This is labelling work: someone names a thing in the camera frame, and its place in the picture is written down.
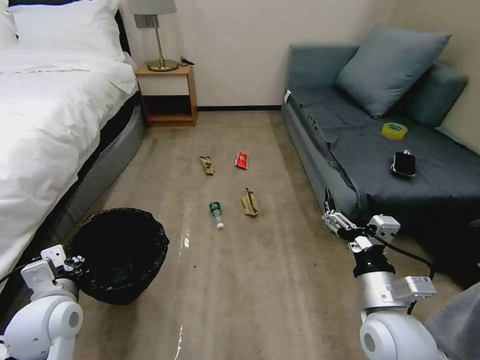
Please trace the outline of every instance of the green bottle label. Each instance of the green bottle label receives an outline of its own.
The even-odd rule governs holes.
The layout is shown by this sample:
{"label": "green bottle label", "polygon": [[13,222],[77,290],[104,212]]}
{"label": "green bottle label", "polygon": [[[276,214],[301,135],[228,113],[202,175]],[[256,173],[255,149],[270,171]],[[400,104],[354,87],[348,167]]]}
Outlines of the green bottle label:
{"label": "green bottle label", "polygon": [[210,204],[210,212],[213,213],[215,210],[218,210],[218,211],[222,211],[222,208],[220,207],[220,203],[219,202],[212,202]]}

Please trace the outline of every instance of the trash can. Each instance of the trash can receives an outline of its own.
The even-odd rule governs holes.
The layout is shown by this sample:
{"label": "trash can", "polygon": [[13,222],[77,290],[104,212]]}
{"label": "trash can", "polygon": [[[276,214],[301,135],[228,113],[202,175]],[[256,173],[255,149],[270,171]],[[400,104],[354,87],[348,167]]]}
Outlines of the trash can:
{"label": "trash can", "polygon": [[151,213],[134,208],[90,216],[71,238],[68,252],[85,259],[77,286],[103,303],[128,305],[159,273],[169,239]]}

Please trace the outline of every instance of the smartphone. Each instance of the smartphone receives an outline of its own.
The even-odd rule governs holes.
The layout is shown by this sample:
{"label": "smartphone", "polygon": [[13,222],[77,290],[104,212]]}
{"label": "smartphone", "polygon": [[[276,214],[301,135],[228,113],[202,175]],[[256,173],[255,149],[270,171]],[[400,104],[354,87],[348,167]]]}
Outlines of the smartphone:
{"label": "smartphone", "polygon": [[414,177],[416,173],[415,156],[409,152],[396,152],[393,157],[391,170],[397,174]]}

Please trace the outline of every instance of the gray sofa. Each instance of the gray sofa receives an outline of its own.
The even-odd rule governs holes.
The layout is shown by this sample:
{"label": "gray sofa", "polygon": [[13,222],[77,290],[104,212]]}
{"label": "gray sofa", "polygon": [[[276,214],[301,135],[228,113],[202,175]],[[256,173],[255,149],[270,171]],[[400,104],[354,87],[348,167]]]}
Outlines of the gray sofa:
{"label": "gray sofa", "polygon": [[[328,189],[338,211],[356,222],[374,214],[418,231],[439,221],[468,224],[480,213],[480,156],[435,129],[468,79],[434,64],[382,118],[373,119],[332,84],[356,53],[352,45],[290,47],[282,114],[323,209]],[[386,122],[407,126],[403,140],[381,135]],[[416,156],[416,176],[390,171],[394,153]]]}

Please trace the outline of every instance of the gray bed base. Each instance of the gray bed base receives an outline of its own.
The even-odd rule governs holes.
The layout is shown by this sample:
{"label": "gray bed base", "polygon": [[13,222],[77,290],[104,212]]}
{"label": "gray bed base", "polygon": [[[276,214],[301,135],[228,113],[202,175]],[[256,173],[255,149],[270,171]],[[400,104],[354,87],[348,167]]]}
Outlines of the gray bed base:
{"label": "gray bed base", "polygon": [[57,244],[64,241],[80,219],[130,163],[144,138],[145,126],[139,105],[118,137],[100,153],[88,174],[63,208],[51,235]]}
{"label": "gray bed base", "polygon": [[[144,138],[145,123],[140,105],[133,108],[129,122],[122,132],[103,150],[87,175],[62,206],[55,208],[52,225],[41,233],[34,248],[45,249],[66,244],[68,235],[79,224],[95,201],[115,181],[137,153]],[[14,314],[30,302],[30,290],[22,285],[13,294],[0,293],[0,334]]]}

